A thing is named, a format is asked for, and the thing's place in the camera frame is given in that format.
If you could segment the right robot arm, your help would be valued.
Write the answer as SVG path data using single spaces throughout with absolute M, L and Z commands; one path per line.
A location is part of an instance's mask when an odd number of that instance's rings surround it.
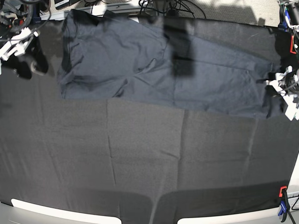
M 2 0 L 0 2 L 0 68 L 23 79 L 43 76 L 49 65 L 39 35 L 46 24 L 40 13 L 50 12 L 50 0 Z

